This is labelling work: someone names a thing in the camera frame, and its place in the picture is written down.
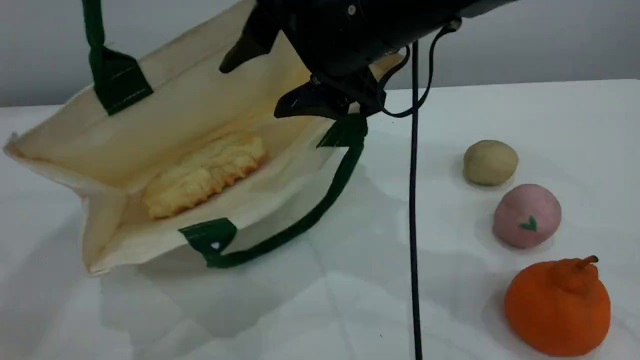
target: green strap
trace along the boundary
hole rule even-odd
[[[227,218],[196,224],[179,231],[189,244],[203,255],[210,268],[230,268],[277,249],[313,227],[338,199],[358,164],[358,159],[364,149],[366,134],[367,119],[360,114],[349,115],[349,119],[334,123],[318,147],[348,146],[349,149],[342,158],[326,195],[318,205],[295,224],[254,247],[231,254],[222,254],[237,232],[235,225]]]
[[[93,89],[102,107],[113,115],[153,94],[153,89],[136,59],[104,46],[100,0],[82,0],[82,5]]]

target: canvas tote bag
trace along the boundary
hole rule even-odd
[[[243,0],[136,61],[104,47],[100,1],[83,1],[94,85],[36,128],[14,135],[4,152],[78,194],[89,274],[144,263],[183,245],[210,267],[245,263],[313,226],[346,186],[364,148],[366,118],[274,118],[279,98],[310,77],[284,34],[270,54],[230,74],[218,70],[254,5]],[[379,79],[399,60],[387,56],[371,70]],[[244,129],[265,141],[266,164],[192,210],[164,220],[147,216],[140,193],[153,176],[212,139]],[[285,229],[243,241],[243,229],[302,190],[337,147],[347,151],[324,198]]]

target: black cable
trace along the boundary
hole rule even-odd
[[[422,335],[420,334],[420,294],[418,289],[418,249],[416,244],[416,228],[415,228],[415,180],[417,172],[418,158],[418,41],[414,41],[413,58],[411,61],[412,68],[412,122],[411,122],[411,165],[409,166],[409,248],[411,254],[411,305],[413,314],[413,347],[415,349],[416,360],[422,360]],[[431,73],[429,72],[429,85],[431,84]]]
[[[435,38],[433,38],[433,41],[431,42],[431,47],[429,48],[429,82],[427,83],[427,88],[424,91],[424,94],[422,94],[422,97],[420,97],[420,100],[418,101],[418,103],[413,104],[411,108],[405,111],[402,111],[399,113],[392,113],[388,111],[382,104],[382,92],[385,91],[385,86],[387,85],[389,79],[391,79],[391,77],[395,75],[396,72],[400,71],[409,62],[409,56],[411,56],[411,51],[409,51],[408,46],[404,47],[406,49],[406,54],[403,60],[398,65],[392,67],[378,82],[377,100],[378,100],[378,105],[380,106],[381,111],[383,113],[396,118],[407,117],[411,115],[413,112],[418,111],[418,109],[421,108],[422,105],[424,105],[424,102],[426,101],[427,96],[429,95],[429,90],[431,89],[431,81],[433,80],[433,57],[434,57],[433,55],[435,53],[436,43],[438,42],[438,40],[440,40],[440,38],[442,38],[446,34],[456,32],[460,28],[460,24],[461,24],[461,21],[459,19],[451,21],[442,29],[440,29],[440,31],[435,36]],[[413,57],[414,58],[418,57],[418,54],[415,52],[415,49],[413,50]]]
[[[435,50],[436,43],[440,38],[448,33],[452,33],[457,31],[460,28],[461,22],[460,20],[454,20],[450,22],[448,25],[443,27],[440,32],[436,35],[431,43],[431,47],[429,48],[429,82],[427,83],[427,88],[424,91],[422,97],[418,98],[418,72],[419,72],[419,57],[418,57],[418,41],[414,41],[412,44],[413,56],[411,62],[412,68],[412,107],[409,110],[406,110],[402,113],[391,114],[387,110],[383,108],[384,113],[387,115],[391,115],[393,117],[405,117],[408,114],[412,114],[412,122],[411,122],[411,162],[409,165],[409,249],[410,249],[410,268],[411,268],[411,305],[412,305],[412,318],[413,318],[413,349],[415,352],[415,359],[422,360],[422,331],[420,328],[420,289],[418,284],[418,246],[417,246],[417,229],[416,229],[416,219],[415,219],[415,188],[416,188],[416,179],[417,179],[417,168],[418,168],[418,117],[420,107],[424,104],[429,95],[429,90],[431,89],[431,81],[433,80],[433,53]],[[399,64],[401,65],[396,72],[401,69],[404,65],[406,65],[407,59],[411,52],[409,48],[406,48],[406,56],[403,61]],[[380,81],[380,87],[378,88],[378,94],[384,89],[387,81],[391,78],[391,76],[383,77]]]

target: white tablecloth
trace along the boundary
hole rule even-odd
[[[410,91],[389,93],[388,107],[409,105]],[[0,137],[55,109],[0,109]],[[586,358],[638,359],[640,81],[439,88],[420,115],[425,359],[546,358],[505,324],[504,290],[527,265],[592,254],[612,320]],[[500,188],[461,176],[465,149],[485,138],[520,156]],[[0,156],[0,358],[412,358],[409,139],[409,119],[374,116],[336,205],[307,234],[249,265],[207,269],[185,247],[100,279],[81,264],[76,196]],[[527,251],[491,233],[498,201],[522,183],[549,188],[563,206],[554,239]],[[295,200],[281,214],[294,207]]]

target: green heart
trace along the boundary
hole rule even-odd
[[[529,216],[529,222],[523,222],[520,227],[525,230],[538,231],[538,222],[533,215]]]

